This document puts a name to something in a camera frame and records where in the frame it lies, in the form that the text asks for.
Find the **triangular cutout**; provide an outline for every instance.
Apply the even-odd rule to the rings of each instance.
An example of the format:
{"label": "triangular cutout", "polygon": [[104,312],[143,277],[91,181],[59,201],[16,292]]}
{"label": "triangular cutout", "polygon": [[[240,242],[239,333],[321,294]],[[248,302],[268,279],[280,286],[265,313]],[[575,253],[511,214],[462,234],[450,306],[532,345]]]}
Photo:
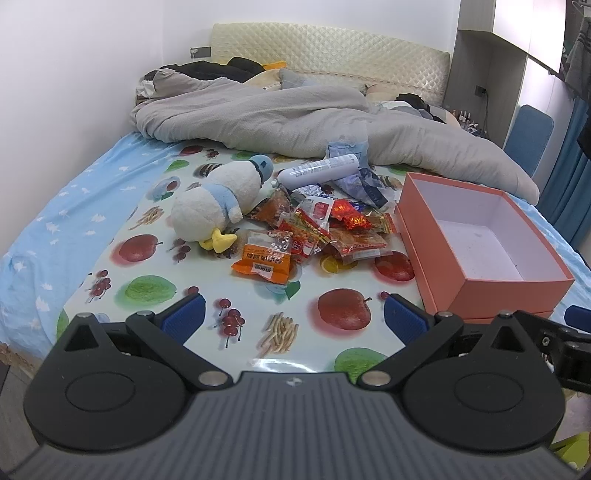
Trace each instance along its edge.
{"label": "triangular cutout", "polygon": [[76,352],[77,350],[88,350],[98,346],[99,344],[92,334],[90,327],[88,325],[80,325],[64,350],[66,352]]}
{"label": "triangular cutout", "polygon": [[511,327],[501,327],[492,347],[497,350],[509,350],[511,352],[525,352],[521,342]]}

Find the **plush toy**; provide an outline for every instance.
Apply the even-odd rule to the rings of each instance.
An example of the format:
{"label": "plush toy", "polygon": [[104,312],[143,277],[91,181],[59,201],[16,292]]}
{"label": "plush toy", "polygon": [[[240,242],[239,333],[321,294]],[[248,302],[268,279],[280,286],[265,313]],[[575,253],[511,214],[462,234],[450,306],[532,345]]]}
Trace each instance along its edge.
{"label": "plush toy", "polygon": [[197,241],[205,250],[222,253],[238,238],[222,232],[252,209],[272,173],[273,163],[266,155],[216,168],[200,187],[178,196],[170,214],[174,231],[187,242]]}

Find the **red berry cluster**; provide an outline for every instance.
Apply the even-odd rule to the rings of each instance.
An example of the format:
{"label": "red berry cluster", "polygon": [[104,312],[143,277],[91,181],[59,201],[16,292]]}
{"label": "red berry cluster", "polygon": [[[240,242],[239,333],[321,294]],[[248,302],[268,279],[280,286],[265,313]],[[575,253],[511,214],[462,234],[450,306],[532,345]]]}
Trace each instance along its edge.
{"label": "red berry cluster", "polygon": [[185,245],[186,243],[187,242],[185,240],[183,240],[182,238],[177,238],[173,242],[173,247],[169,248],[167,250],[168,252],[170,252],[171,250],[178,248],[177,254],[173,257],[177,261],[177,263],[180,262],[181,260],[184,260],[185,257],[187,256],[187,254],[191,251],[191,247],[188,245]]}
{"label": "red berry cluster", "polygon": [[108,274],[109,272],[107,272],[106,270],[101,270],[96,274],[96,280],[93,286],[89,288],[90,297],[87,300],[87,303],[91,302],[93,299],[97,297],[101,298],[105,294],[105,292],[110,289],[111,279],[107,277]]}
{"label": "red berry cluster", "polygon": [[[217,304],[222,309],[220,317],[225,309],[229,309],[232,306],[232,302],[228,299],[221,299]],[[240,332],[240,335],[238,335],[238,341],[240,341],[240,337],[242,336],[242,326],[244,323],[245,320],[240,316],[240,310],[228,310],[228,313],[222,319],[223,334],[228,337],[226,339],[226,348],[228,348],[230,337],[235,337],[238,335],[238,332]]]}

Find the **headboard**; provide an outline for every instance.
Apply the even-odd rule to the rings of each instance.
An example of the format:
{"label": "headboard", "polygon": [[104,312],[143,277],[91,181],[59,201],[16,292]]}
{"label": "headboard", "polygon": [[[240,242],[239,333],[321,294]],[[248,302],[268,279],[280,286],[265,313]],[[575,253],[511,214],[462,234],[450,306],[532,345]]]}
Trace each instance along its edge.
{"label": "headboard", "polygon": [[285,60],[318,83],[402,87],[441,105],[450,54],[398,38],[336,27],[290,23],[215,24],[212,60],[245,57],[261,64]]}

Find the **pink box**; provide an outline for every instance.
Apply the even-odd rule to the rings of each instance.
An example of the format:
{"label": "pink box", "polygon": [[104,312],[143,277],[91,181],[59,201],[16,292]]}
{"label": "pink box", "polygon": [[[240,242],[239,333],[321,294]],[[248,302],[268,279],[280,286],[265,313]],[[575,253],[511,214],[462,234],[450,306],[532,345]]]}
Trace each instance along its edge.
{"label": "pink box", "polygon": [[428,313],[449,310],[472,323],[500,310],[548,317],[574,282],[500,190],[408,173],[395,217]]}

